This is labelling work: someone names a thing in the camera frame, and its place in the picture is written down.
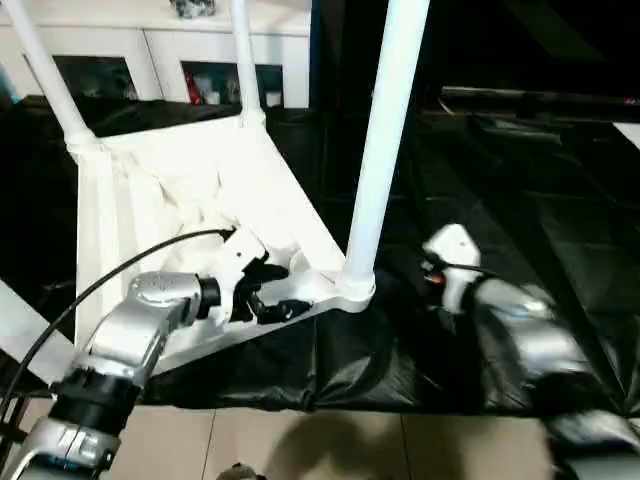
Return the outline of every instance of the white pvc pipe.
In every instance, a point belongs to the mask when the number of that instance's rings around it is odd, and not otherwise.
[[[27,14],[23,0],[4,0],[3,4],[27,53],[31,69],[38,78],[49,105],[64,131],[65,138],[92,135],[82,120],[58,67],[45,50],[36,27]]]
[[[247,121],[251,118],[263,118],[264,115],[260,108],[256,66],[253,62],[253,51],[251,49],[249,16],[247,14],[245,0],[231,0],[231,21],[233,23],[233,37],[236,44],[236,61],[238,64],[238,79],[240,80],[242,116]]]
[[[373,263],[428,10],[429,0],[389,1],[347,260],[340,276],[354,294],[360,290],[364,296],[375,285]]]

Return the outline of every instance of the tile floor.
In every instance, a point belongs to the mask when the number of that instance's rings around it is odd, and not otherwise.
[[[31,402],[22,427],[48,411]],[[545,480],[533,420],[138,407],[109,480],[216,480],[236,462],[269,480]]]

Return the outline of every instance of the black tablecloth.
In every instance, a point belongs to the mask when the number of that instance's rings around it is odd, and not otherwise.
[[[79,106],[99,136],[236,112],[161,102],[84,100]],[[274,142],[343,247],[366,125],[366,115],[267,114]],[[8,245],[0,276],[51,318],[73,294],[61,282],[75,272],[75,165],[39,101],[5,114],[0,132]],[[516,283],[537,284],[555,299],[594,372],[589,388],[597,392],[585,398],[637,414],[639,174],[640,152],[608,124],[412,117],[370,307],[355,315],[327,312],[160,375],[145,401],[540,415],[526,385],[487,374],[499,359],[478,347],[470,319],[426,308],[413,252],[457,222],[479,245],[483,266]],[[43,289],[47,285],[59,288]]]

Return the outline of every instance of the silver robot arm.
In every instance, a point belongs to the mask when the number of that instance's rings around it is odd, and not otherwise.
[[[3,480],[93,479],[108,470],[168,336],[219,305],[213,278],[164,272],[135,277],[54,386],[49,415],[37,421]]]

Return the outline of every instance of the black cable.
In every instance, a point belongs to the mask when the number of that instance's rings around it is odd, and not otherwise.
[[[500,278],[500,275],[498,275],[493,270],[489,270],[488,268],[483,268],[483,267],[476,267],[474,265],[461,265],[459,263],[444,262],[444,268],[455,268],[456,270],[470,270],[472,272],[482,273],[483,275],[486,275],[488,277]]]
[[[20,377],[22,377],[22,375],[26,371],[27,366],[29,365],[29,363],[31,363],[31,360],[33,360],[33,357],[36,356],[36,354],[38,353],[40,348],[42,348],[42,345],[44,345],[44,343],[47,341],[49,336],[51,336],[51,334],[58,328],[58,326],[61,325],[69,317],[69,314],[72,313],[78,307],[78,305],[84,302],[89,295],[91,295],[93,292],[95,292],[97,289],[99,289],[102,285],[104,285],[106,282],[111,280],[113,277],[122,273],[131,265],[139,262],[144,257],[147,257],[152,253],[157,252],[158,250],[168,247],[169,245],[173,245],[174,243],[178,243],[183,240],[188,240],[190,238],[200,237],[204,235],[220,235],[223,238],[225,238],[230,233],[231,232],[229,230],[210,229],[210,230],[199,230],[197,232],[178,235],[177,237],[170,238],[169,240],[165,240],[164,242],[160,242],[157,245],[154,245],[153,247],[145,250],[144,252],[141,252],[138,255],[131,257],[129,260],[120,264],[118,267],[114,268],[109,273],[107,273],[106,275],[96,280],[91,285],[89,285],[80,295],[76,297],[76,299],[73,302],[71,302],[71,304],[64,310],[64,312],[62,312],[53,322],[51,322],[51,324],[40,334],[38,339],[35,342],[33,342],[33,345],[31,345],[31,348],[29,348],[29,351],[20,362],[20,365],[18,365],[18,369],[16,370],[16,373],[13,376],[11,383],[9,384],[9,386],[4,392],[2,403],[0,403],[0,425],[2,426],[1,428],[6,428],[7,424],[4,422],[4,418],[6,417],[7,411],[9,410],[9,405],[11,404],[11,398],[14,396],[14,392],[16,390],[16,387],[18,386]]]
[[[456,270],[469,270],[471,272],[482,273],[483,275],[486,275],[488,277],[501,278],[501,276],[497,272],[489,270],[488,268],[477,267],[475,265],[463,265],[460,263],[449,263],[432,250],[423,249],[421,252],[421,256],[427,263],[427,265],[423,264],[423,270],[436,270],[442,272],[447,268],[454,268]]]

